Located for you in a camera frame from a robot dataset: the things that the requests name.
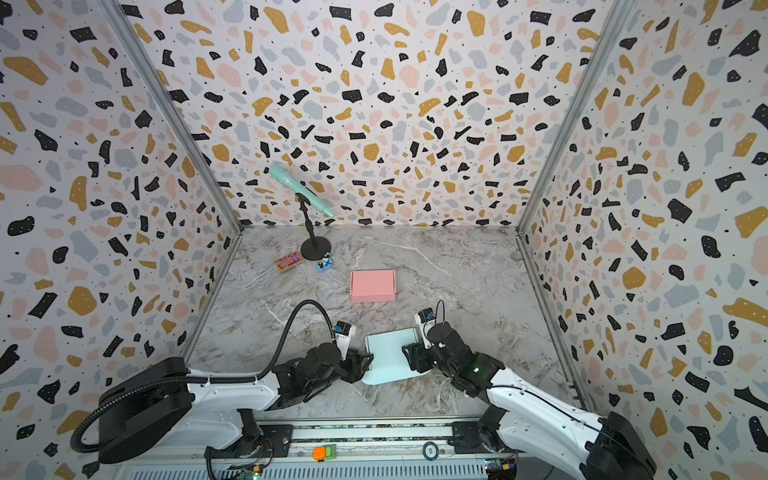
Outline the mint paper box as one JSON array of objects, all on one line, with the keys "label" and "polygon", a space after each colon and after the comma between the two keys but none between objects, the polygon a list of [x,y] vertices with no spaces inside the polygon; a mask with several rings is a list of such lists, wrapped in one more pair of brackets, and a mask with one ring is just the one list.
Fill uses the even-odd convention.
[{"label": "mint paper box", "polygon": [[373,359],[362,377],[362,382],[377,386],[422,376],[422,373],[409,367],[402,351],[403,347],[418,341],[414,327],[367,336],[366,352],[372,355]]}]

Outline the pink paper box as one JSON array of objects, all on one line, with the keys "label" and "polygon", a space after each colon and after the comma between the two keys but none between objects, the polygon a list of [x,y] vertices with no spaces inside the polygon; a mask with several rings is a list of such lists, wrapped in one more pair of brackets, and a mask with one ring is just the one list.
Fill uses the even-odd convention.
[{"label": "pink paper box", "polygon": [[396,299],[394,270],[361,270],[350,275],[350,300],[353,303],[385,303]]}]

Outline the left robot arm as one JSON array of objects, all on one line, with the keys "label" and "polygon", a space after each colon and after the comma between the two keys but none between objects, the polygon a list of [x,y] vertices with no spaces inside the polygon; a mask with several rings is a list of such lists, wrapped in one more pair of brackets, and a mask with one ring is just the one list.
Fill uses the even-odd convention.
[{"label": "left robot arm", "polygon": [[98,459],[117,464],[162,443],[200,438],[216,449],[253,435],[254,415],[307,403],[335,381],[360,381],[373,357],[333,342],[255,374],[211,374],[165,359],[111,388],[99,399]]}]

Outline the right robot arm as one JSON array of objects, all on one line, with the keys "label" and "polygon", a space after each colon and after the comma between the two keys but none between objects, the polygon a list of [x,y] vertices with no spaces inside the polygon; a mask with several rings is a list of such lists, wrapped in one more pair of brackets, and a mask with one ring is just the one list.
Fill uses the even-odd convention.
[{"label": "right robot arm", "polygon": [[488,405],[477,422],[487,450],[533,455],[575,479],[652,479],[657,471],[630,422],[572,406],[474,352],[448,323],[420,327],[422,339],[401,348],[411,370],[437,369],[451,385]]}]

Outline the small pink card box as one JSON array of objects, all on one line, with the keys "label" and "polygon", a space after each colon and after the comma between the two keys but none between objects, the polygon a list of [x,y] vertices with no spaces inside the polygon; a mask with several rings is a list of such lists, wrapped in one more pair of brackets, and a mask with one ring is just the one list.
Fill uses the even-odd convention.
[{"label": "small pink card box", "polygon": [[288,255],[285,255],[278,260],[274,262],[275,268],[279,273],[285,273],[298,265],[300,265],[304,261],[303,256],[298,252],[294,251]]}]

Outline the orange button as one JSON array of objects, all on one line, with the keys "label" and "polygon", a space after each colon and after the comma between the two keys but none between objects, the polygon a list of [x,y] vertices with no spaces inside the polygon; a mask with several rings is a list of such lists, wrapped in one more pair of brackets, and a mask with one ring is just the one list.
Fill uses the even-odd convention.
[{"label": "orange button", "polygon": [[336,458],[336,446],[334,444],[323,445],[313,449],[312,458],[316,462],[325,462]]}]

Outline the small blue toy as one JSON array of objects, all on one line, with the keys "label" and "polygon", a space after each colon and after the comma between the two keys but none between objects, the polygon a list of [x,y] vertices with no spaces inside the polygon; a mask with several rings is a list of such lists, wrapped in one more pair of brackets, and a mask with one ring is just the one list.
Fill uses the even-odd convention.
[{"label": "small blue toy", "polygon": [[327,252],[318,262],[318,270],[325,271],[333,266],[333,260],[330,252]]}]

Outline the black microphone stand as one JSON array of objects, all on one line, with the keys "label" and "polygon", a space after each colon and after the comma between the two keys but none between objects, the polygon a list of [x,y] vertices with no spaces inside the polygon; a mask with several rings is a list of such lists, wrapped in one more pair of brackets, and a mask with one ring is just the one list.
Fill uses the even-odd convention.
[{"label": "black microphone stand", "polygon": [[328,239],[315,235],[314,224],[310,220],[308,213],[308,206],[310,204],[309,199],[302,194],[297,194],[296,198],[299,202],[299,209],[304,216],[304,225],[309,236],[309,238],[302,243],[300,253],[307,261],[319,262],[331,252],[331,243]]}]

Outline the mint green microphone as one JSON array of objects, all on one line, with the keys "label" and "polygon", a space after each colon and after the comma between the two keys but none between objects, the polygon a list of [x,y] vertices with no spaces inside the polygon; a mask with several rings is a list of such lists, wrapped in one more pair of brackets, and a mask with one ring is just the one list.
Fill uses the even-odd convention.
[{"label": "mint green microphone", "polygon": [[279,164],[272,164],[269,167],[269,174],[281,185],[285,186],[297,195],[303,195],[309,203],[320,213],[328,218],[334,218],[332,209],[316,194],[305,187],[299,180],[295,179],[285,168]]}]

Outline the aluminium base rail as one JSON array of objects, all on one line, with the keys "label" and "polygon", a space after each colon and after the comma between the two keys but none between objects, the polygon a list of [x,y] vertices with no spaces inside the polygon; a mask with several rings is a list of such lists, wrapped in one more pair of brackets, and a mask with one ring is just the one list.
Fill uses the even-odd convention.
[{"label": "aluminium base rail", "polygon": [[[209,459],[161,449],[125,465],[121,479],[575,479],[517,450],[487,450],[478,419],[275,421],[263,424],[269,449],[253,459]],[[316,462],[313,449],[336,446]]]}]

